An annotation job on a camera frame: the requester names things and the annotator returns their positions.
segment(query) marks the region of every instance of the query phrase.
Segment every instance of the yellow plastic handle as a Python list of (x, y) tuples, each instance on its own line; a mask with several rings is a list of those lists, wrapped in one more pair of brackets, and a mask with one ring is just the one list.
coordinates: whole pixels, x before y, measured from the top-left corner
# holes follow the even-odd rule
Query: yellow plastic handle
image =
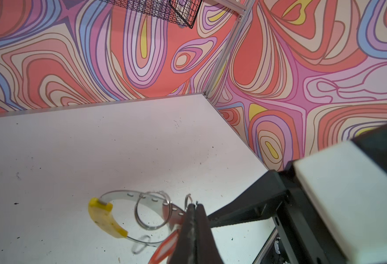
[(128, 232), (117, 224), (112, 215), (112, 208), (111, 203), (103, 204), (98, 198), (92, 198), (88, 205), (88, 212), (91, 219), (102, 230), (115, 238), (126, 238)]

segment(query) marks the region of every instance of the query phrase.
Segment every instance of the wire mesh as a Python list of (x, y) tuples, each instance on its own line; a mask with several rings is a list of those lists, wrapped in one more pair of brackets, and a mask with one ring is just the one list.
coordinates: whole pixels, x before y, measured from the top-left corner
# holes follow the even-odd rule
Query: wire mesh
[(202, 0), (100, 0), (193, 28)]

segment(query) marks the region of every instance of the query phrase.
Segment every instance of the colorful wallpaper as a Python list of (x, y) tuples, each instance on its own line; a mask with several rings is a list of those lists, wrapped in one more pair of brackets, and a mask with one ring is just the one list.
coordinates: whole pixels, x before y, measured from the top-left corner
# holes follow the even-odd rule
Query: colorful wallpaper
[(236, 16), (195, 27), (99, 0), (0, 0), (0, 112), (202, 92)]
[(387, 0), (257, 0), (209, 98), (269, 169), (387, 123)]

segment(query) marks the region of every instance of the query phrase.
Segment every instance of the silver ring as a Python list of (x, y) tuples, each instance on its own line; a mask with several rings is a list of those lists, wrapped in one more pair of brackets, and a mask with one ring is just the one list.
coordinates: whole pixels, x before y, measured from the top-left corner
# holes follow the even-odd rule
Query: silver ring
[[(138, 240), (142, 241), (142, 240), (145, 239), (145, 238), (148, 238), (148, 242), (147, 242), (147, 243), (151, 242), (151, 237), (150, 237), (149, 235), (143, 235), (143, 236), (139, 237)], [(144, 244), (143, 247), (141, 247), (140, 250), (135, 251), (135, 249), (136, 249), (136, 247), (137, 247), (138, 245), (139, 245), (138, 243), (133, 244), (133, 247), (132, 247), (132, 253), (133, 253), (134, 255), (138, 255), (140, 252), (142, 252), (142, 251), (148, 246), (147, 244)]]
[[(138, 204), (139, 204), (139, 201), (142, 199), (143, 195), (144, 194), (159, 194), (161, 195), (162, 197), (164, 197), (165, 199), (165, 202), (167, 203), (167, 205), (169, 206), (169, 215), (167, 217), (167, 219), (164, 221), (164, 223), (158, 225), (158, 226), (149, 226), (147, 224), (145, 224), (140, 218), (139, 218), (139, 214), (138, 214)], [(154, 192), (154, 191), (151, 191), (151, 192), (146, 192), (146, 193), (141, 193), (139, 194), (139, 198), (138, 200), (136, 201), (136, 204), (135, 204), (135, 219), (136, 221), (138, 222), (138, 225), (140, 225), (143, 229), (145, 230), (157, 230), (163, 226), (165, 226), (165, 224), (167, 224), (171, 218), (171, 214), (173, 212), (173, 204), (171, 203), (171, 199), (169, 197), (169, 195), (167, 193), (165, 193), (164, 191), (158, 191), (158, 192)]]
[(191, 203), (193, 203), (193, 200), (192, 200), (192, 197), (191, 197), (191, 194), (188, 193), (185, 197), (185, 212), (187, 212), (187, 199), (190, 199), (191, 200)]

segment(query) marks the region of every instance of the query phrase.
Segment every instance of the white tabletop surface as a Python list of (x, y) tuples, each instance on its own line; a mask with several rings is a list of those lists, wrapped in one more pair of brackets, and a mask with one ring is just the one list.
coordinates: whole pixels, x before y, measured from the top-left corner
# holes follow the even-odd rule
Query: white tabletop surface
[[(266, 171), (202, 95), (0, 117), (0, 263), (147, 263), (154, 248), (133, 255), (96, 227), (90, 198), (164, 190), (183, 207), (191, 193), (210, 214)], [(273, 228), (213, 234), (226, 264), (249, 264)]]

